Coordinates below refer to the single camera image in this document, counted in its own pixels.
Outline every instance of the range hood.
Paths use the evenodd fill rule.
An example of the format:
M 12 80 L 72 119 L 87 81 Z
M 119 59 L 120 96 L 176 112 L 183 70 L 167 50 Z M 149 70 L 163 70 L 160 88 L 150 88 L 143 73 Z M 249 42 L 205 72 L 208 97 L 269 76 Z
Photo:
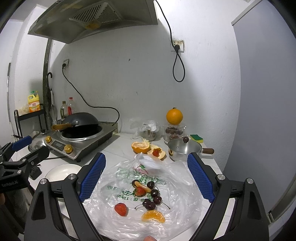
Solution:
M 58 0 L 28 34 L 72 43 L 104 31 L 157 25 L 153 0 Z

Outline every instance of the strawberry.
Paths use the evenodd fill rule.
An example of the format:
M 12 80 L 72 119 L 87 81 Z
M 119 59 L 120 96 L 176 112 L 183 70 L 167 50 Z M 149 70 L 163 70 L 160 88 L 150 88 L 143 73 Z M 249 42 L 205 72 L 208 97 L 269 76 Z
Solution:
M 120 216 L 126 216 L 128 213 L 128 207 L 120 202 L 115 205 L 114 210 L 120 215 Z
M 138 197 L 142 197 L 142 196 L 144 196 L 144 195 L 146 195 L 146 191 L 145 191 L 145 189 L 144 188 L 142 188 L 142 187 L 136 187 L 135 188 L 135 191 L 134 191 L 134 194 L 136 195 L 136 196 L 138 196 Z

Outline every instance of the peeled orange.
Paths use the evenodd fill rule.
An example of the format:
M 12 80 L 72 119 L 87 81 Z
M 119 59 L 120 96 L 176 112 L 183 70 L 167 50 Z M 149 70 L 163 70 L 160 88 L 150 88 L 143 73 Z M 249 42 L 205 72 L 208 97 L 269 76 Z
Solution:
M 165 217 L 159 211 L 149 210 L 142 215 L 142 221 L 148 221 L 148 220 L 153 220 L 153 221 L 158 221 L 160 223 L 164 223 Z
M 166 118 L 171 125 L 178 125 L 183 120 L 183 114 L 180 110 L 173 108 L 168 111 Z
M 143 139 L 143 142 L 133 142 L 131 144 L 131 148 L 136 152 L 136 153 L 144 153 L 147 154 L 147 152 L 150 150 L 150 143 L 149 141 Z
M 147 154 L 151 154 L 151 155 L 152 155 L 154 149 L 158 149 L 158 150 L 160 150 L 160 151 L 159 151 L 159 156 L 158 156 L 157 158 L 162 159 L 162 158 L 165 157 L 165 151 L 164 151 L 163 149 L 161 149 L 159 146 L 156 146 L 156 145 L 150 144 L 150 149 L 151 149 L 151 150 L 148 151 Z

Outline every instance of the wooden wok handle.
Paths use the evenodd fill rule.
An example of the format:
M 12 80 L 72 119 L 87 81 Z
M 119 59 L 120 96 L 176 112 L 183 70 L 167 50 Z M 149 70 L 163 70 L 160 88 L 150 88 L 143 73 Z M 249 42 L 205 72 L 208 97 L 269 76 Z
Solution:
M 69 124 L 69 123 L 65 123 L 65 124 L 57 124 L 57 125 L 53 125 L 52 126 L 52 130 L 53 131 L 60 131 L 60 130 L 63 130 L 63 129 L 66 129 L 66 128 L 69 128 L 71 127 L 72 125 Z
M 203 154 L 214 154 L 214 149 L 213 148 L 203 148 L 200 153 Z

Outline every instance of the sponge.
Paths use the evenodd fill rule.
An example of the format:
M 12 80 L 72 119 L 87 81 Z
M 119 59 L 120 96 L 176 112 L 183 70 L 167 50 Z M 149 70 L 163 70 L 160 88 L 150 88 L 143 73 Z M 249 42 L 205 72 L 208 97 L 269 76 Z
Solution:
M 190 138 L 198 143 L 203 143 L 203 138 L 201 138 L 199 135 L 190 135 Z

